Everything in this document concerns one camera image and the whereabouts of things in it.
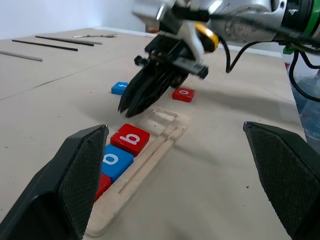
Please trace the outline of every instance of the green band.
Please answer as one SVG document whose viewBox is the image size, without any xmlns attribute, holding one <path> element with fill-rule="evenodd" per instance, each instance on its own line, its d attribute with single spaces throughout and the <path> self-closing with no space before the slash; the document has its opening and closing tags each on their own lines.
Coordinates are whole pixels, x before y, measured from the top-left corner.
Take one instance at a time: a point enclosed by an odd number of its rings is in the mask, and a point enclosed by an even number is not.
<svg viewBox="0 0 320 240">
<path fill-rule="evenodd" d="M 313 0 L 313 8 L 312 8 L 310 20 L 304 31 L 306 35 L 309 36 L 312 33 L 313 29 L 315 28 L 319 18 L 319 13 L 320 13 L 320 0 Z"/>
<path fill-rule="evenodd" d="M 283 54 L 285 55 L 291 55 L 293 54 L 295 51 L 295 49 L 293 47 L 291 47 L 290 45 L 285 46 L 285 48 L 283 49 Z"/>
</svg>

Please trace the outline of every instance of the black cable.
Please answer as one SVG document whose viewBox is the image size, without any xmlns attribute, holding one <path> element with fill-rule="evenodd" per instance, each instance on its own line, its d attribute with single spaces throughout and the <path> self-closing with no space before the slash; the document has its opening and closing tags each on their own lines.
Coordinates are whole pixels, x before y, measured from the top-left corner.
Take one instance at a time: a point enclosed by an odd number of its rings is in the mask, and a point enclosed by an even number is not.
<svg viewBox="0 0 320 240">
<path fill-rule="evenodd" d="M 250 48 L 251 46 L 255 45 L 255 44 L 259 44 L 260 42 L 259 41 L 255 41 L 255 42 L 252 42 L 252 43 L 249 43 L 247 45 L 245 45 L 240 51 L 239 53 L 237 54 L 237 56 L 235 57 L 235 59 L 233 60 L 232 64 L 231 64 L 231 56 L 230 56 L 230 50 L 229 50 L 229 47 L 226 43 L 226 41 L 221 37 L 219 36 L 219 40 L 220 42 L 222 43 L 223 45 L 223 48 L 224 48 L 224 51 L 225 51 L 225 55 L 226 55 L 226 67 L 225 67 L 225 72 L 227 74 L 229 74 L 235 67 L 235 65 L 237 64 L 238 60 L 240 59 L 241 55 L 248 49 Z"/>
<path fill-rule="evenodd" d="M 307 54 L 306 54 L 304 51 L 299 51 L 299 53 L 300 53 L 300 55 L 301 55 L 304 63 L 305 63 L 310 69 L 320 69 L 320 65 L 313 65 L 313 64 L 310 62 Z"/>
<path fill-rule="evenodd" d="M 309 99 L 309 100 L 312 100 L 312 101 L 315 101 L 315 102 L 320 103 L 320 98 L 311 96 L 311 95 L 307 94 L 306 92 L 304 92 L 304 91 L 299 87 L 299 85 L 297 84 L 297 82 L 296 82 L 296 80 L 295 80 L 294 71 L 295 71 L 295 67 L 296 67 L 298 58 L 299 58 L 299 51 L 298 51 L 298 50 L 295 50 L 295 51 L 294 51 L 294 55 L 293 55 L 293 60 L 292 60 L 292 63 L 291 63 L 291 66 L 290 66 L 290 70 L 289 70 L 289 79 L 290 79 L 290 82 L 291 82 L 292 86 L 296 89 L 296 91 L 297 91 L 299 94 L 301 94 L 302 96 L 304 96 L 306 99 Z"/>
<path fill-rule="evenodd" d="M 312 49 L 311 47 L 303 46 L 301 44 L 295 44 L 292 42 L 289 42 L 289 44 L 294 48 L 298 49 L 300 52 L 306 52 L 308 54 L 318 55 L 320 56 L 320 51 L 316 49 Z"/>
</svg>

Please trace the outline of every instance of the white table surface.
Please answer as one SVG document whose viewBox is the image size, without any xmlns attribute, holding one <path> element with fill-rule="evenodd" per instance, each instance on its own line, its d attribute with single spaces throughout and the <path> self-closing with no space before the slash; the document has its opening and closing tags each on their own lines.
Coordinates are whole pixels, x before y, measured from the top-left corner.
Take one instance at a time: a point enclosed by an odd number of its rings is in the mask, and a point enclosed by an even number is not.
<svg viewBox="0 0 320 240">
<path fill-rule="evenodd" d="M 82 29 L 50 36 L 108 33 Z M 79 52 L 0 41 L 2 51 L 43 58 L 0 55 L 0 221 L 65 138 L 105 123 L 112 134 L 130 123 L 110 91 L 140 70 L 133 59 L 151 39 L 120 33 L 90 38 L 103 42 L 95 47 L 24 40 Z M 259 182 L 243 132 L 243 123 L 254 121 L 303 136 L 283 61 L 244 54 L 225 74 L 225 54 L 217 50 L 205 64 L 205 80 L 189 77 L 183 84 L 195 90 L 191 103 L 173 100 L 168 89 L 155 104 L 190 116 L 191 125 L 99 239 L 290 239 Z"/>
</svg>

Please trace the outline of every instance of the metal rod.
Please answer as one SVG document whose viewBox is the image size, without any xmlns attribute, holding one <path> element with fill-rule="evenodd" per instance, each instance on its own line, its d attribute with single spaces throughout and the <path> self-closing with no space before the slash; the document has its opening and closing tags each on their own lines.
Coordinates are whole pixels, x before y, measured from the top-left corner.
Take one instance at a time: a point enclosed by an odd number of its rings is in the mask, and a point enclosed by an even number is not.
<svg viewBox="0 0 320 240">
<path fill-rule="evenodd" d="M 43 47 L 49 47 L 49 48 L 55 48 L 55 49 L 63 49 L 63 50 L 76 51 L 76 52 L 78 51 L 77 48 L 49 45 L 49 44 L 43 44 L 43 43 L 37 43 L 37 42 L 31 42 L 31 41 L 12 40 L 12 42 L 22 43 L 22 44 L 38 45 L 38 46 L 43 46 Z"/>
<path fill-rule="evenodd" d="M 116 33 L 111 33 L 107 35 L 80 35 L 80 36 L 73 36 L 73 38 L 114 38 L 117 36 Z"/>
<path fill-rule="evenodd" d="M 75 39 L 61 38 L 61 37 L 50 37 L 50 39 L 68 40 L 68 41 L 86 43 L 86 44 L 99 44 L 99 45 L 103 44 L 100 41 L 75 40 Z"/>
<path fill-rule="evenodd" d="M 39 58 L 39 57 L 25 56 L 25 55 L 13 53 L 13 52 L 7 52 L 7 51 L 0 51 L 0 54 L 12 56 L 12 57 L 17 57 L 17 58 L 22 58 L 22 59 L 34 60 L 34 61 L 38 61 L 38 62 L 42 62 L 43 61 L 43 59 Z"/>
<path fill-rule="evenodd" d="M 59 42 L 65 42 L 65 43 L 70 43 L 70 44 L 80 44 L 80 45 L 85 45 L 85 46 L 90 46 L 93 47 L 94 44 L 92 43 L 87 43 L 79 40 L 73 40 L 73 39 L 65 39 L 65 38 L 57 38 L 57 37 L 46 37 L 46 36 L 35 36 L 38 39 L 48 39 L 48 40 L 53 40 L 53 41 L 59 41 Z"/>
</svg>

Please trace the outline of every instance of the wooden slot board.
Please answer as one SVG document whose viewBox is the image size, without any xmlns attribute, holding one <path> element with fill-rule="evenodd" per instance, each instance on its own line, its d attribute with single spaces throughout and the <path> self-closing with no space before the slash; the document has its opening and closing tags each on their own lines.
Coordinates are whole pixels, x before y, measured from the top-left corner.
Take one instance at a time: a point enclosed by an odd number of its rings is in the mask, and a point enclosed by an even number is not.
<svg viewBox="0 0 320 240">
<path fill-rule="evenodd" d="M 191 122 L 188 116 L 163 108 L 155 108 L 145 113 L 144 117 L 136 124 L 137 127 L 144 129 L 144 125 L 156 113 L 174 119 L 160 135 L 150 133 L 150 141 L 142 152 L 134 158 L 133 164 L 94 203 L 86 227 L 87 234 L 93 237 L 100 237 L 105 234 L 112 220 L 142 185 L 147 176 L 156 168 L 165 154 L 185 133 Z"/>
</svg>

